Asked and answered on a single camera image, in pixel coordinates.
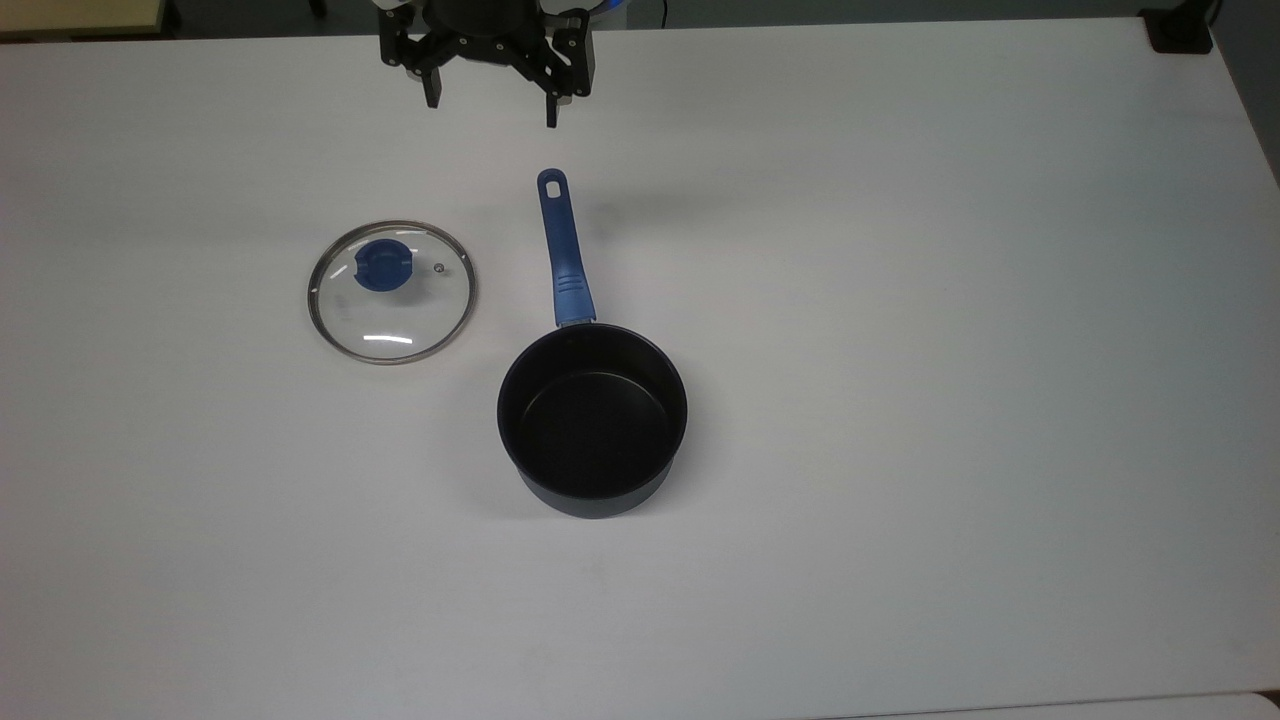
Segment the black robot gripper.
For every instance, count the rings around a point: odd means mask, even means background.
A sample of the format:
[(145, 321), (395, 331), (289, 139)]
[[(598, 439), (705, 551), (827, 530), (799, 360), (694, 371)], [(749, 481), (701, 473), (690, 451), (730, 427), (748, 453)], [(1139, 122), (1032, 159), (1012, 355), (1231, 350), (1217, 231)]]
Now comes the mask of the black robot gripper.
[(439, 69), (457, 44), (500, 42), (518, 47), (518, 73), (544, 92), (547, 127), (559, 109), (593, 92), (595, 56), (588, 9), (543, 10), (538, 1), (424, 1), (422, 12), (379, 12), (381, 60), (406, 69), (439, 108)]

